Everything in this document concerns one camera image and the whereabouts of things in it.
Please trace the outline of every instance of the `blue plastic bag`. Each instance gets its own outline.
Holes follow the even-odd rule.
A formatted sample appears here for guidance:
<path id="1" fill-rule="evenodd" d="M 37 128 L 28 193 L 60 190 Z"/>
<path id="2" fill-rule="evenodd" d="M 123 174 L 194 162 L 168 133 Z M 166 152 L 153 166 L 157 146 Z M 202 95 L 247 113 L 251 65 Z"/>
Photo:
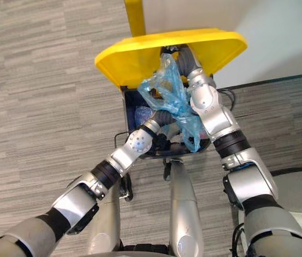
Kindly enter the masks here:
<path id="1" fill-rule="evenodd" d="M 146 121 L 148 121 L 154 111 L 150 107 L 146 106 L 138 106 L 135 109 L 134 112 L 134 120 L 135 120 L 135 126 L 138 127 L 141 124 L 144 124 Z"/>
<path id="2" fill-rule="evenodd" d="M 156 89 L 162 99 L 155 99 L 150 91 Z M 190 96 L 183 86 L 177 65 L 171 54 L 162 54 L 161 67 L 138 87 L 138 92 L 153 110 L 166 110 L 172 114 L 181 128 L 183 141 L 191 152 L 200 148 L 201 119 L 193 114 Z"/>

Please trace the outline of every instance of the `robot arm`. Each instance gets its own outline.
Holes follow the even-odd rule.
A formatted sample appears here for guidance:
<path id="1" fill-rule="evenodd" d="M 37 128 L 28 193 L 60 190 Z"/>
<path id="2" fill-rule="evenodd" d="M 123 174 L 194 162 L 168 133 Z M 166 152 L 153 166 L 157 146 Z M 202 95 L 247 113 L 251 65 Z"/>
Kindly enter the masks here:
<path id="1" fill-rule="evenodd" d="M 22 221 L 0 236 L 0 256 L 48 256 L 65 233 L 81 232 L 99 210 L 97 199 L 102 200 L 138 157 L 149 151 L 158 130 L 174 121 L 166 111 L 155 112 L 123 146 L 75 179 L 47 213 Z"/>
<path id="2" fill-rule="evenodd" d="M 232 204 L 245 211 L 247 256 L 302 256 L 302 228 L 277 204 L 278 191 L 258 152 L 250 146 L 231 111 L 220 104 L 212 78 L 188 46 L 177 59 L 181 75 L 188 78 L 190 104 L 229 171 L 223 178 Z"/>

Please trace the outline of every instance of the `trash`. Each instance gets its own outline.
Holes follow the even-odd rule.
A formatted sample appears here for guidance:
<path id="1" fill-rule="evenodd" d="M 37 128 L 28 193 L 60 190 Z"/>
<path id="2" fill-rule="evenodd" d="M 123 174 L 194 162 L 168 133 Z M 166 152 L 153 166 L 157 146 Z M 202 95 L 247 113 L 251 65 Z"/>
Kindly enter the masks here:
<path id="1" fill-rule="evenodd" d="M 150 94 L 152 89 L 157 90 L 161 98 L 154 98 Z M 193 153 L 199 150 L 200 133 L 204 131 L 203 124 L 189 104 L 190 95 L 183 86 L 176 62 L 171 54 L 162 54 L 159 70 L 141 83 L 138 92 L 153 110 L 170 112 L 181 129 L 187 148 Z"/>
<path id="2" fill-rule="evenodd" d="M 148 121 L 154 111 L 150 107 L 146 106 L 138 106 L 135 109 L 134 113 L 134 120 L 135 120 L 135 126 L 138 127 L 141 124 L 144 124 L 146 121 Z"/>

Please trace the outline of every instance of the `gray carpet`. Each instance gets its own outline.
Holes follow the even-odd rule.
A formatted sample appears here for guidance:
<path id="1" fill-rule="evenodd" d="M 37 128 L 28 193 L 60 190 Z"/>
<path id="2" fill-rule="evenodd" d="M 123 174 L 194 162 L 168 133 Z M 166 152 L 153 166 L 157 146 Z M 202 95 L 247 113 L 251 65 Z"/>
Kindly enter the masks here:
<path id="1" fill-rule="evenodd" d="M 94 57 L 129 37 L 122 0 L 0 1 L 0 234 L 46 212 L 65 186 L 110 154 L 125 130 L 120 92 Z M 302 78 L 236 90 L 234 114 L 271 169 L 302 167 Z M 184 158 L 197 193 L 205 256 L 228 256 L 235 221 L 212 148 Z M 170 190 L 160 160 L 131 170 L 121 202 L 125 244 L 166 244 Z M 88 231 L 54 256 L 85 254 Z"/>

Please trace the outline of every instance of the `yellow trash bin lid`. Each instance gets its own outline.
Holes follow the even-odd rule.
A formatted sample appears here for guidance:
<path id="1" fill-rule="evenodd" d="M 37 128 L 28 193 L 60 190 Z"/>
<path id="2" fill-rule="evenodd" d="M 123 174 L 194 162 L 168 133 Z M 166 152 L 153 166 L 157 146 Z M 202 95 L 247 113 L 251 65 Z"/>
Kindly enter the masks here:
<path id="1" fill-rule="evenodd" d="M 174 31 L 124 39 L 106 48 L 95 58 L 95 66 L 119 89 L 136 89 L 160 66 L 163 46 L 188 44 L 206 74 L 214 74 L 247 48 L 236 32 L 217 28 Z"/>

